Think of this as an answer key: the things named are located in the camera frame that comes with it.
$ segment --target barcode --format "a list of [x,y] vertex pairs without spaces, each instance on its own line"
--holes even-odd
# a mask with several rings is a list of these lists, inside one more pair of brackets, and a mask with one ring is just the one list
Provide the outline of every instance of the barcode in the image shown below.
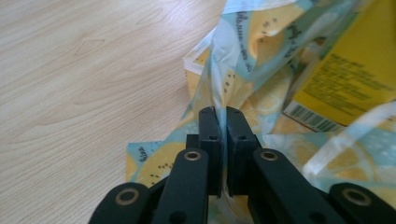
[[285,109],[285,114],[317,132],[333,132],[343,127],[294,101]]

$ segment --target crumpled plastic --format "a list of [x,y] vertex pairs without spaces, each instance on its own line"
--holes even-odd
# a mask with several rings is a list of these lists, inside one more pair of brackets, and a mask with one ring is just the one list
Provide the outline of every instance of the crumpled plastic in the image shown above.
[[[165,140],[128,146],[127,181],[150,187],[169,175],[186,135],[198,133],[196,115],[202,108],[216,108],[225,139],[225,107],[232,106],[262,136],[264,147],[282,151],[317,188],[355,182],[396,207],[394,197],[389,199],[396,189],[395,102],[337,133],[311,133],[281,114],[293,77],[312,53],[318,57],[332,42],[359,2],[228,1],[210,41],[204,41],[210,43],[208,58],[190,106]],[[318,40],[324,47],[312,52]],[[209,200],[208,222],[251,222],[247,198],[230,198],[226,191]]]

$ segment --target wood grain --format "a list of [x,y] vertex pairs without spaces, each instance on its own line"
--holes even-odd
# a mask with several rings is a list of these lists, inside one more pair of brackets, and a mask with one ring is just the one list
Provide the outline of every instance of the wood grain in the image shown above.
[[1,1],[0,223],[87,223],[128,142],[177,124],[224,2]]

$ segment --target light wood surface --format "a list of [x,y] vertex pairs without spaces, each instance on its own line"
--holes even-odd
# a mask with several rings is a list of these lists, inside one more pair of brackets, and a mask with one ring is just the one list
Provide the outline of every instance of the light wood surface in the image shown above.
[[0,223],[87,223],[128,142],[177,124],[224,2],[0,1]]

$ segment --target yellow box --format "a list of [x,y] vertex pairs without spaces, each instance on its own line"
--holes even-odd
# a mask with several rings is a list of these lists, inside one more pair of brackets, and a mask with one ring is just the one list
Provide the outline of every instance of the yellow box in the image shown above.
[[376,0],[343,32],[284,113],[319,132],[334,131],[396,100],[396,2]]

